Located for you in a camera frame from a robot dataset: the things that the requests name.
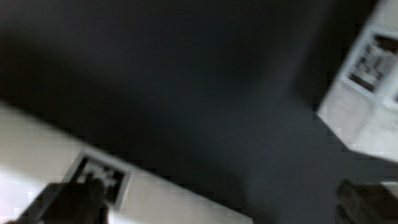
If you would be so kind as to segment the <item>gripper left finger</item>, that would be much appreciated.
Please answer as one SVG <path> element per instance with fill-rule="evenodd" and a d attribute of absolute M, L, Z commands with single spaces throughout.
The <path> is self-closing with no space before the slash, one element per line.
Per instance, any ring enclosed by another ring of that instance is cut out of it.
<path fill-rule="evenodd" d="M 109 224 L 102 180 L 51 183 L 17 218 L 17 224 Z"/>

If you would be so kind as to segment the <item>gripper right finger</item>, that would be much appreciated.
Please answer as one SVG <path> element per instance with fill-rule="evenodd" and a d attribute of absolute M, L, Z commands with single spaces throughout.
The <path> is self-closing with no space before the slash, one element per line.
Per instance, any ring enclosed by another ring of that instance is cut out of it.
<path fill-rule="evenodd" d="M 398 182 L 344 180 L 337 196 L 335 224 L 398 224 Z"/>

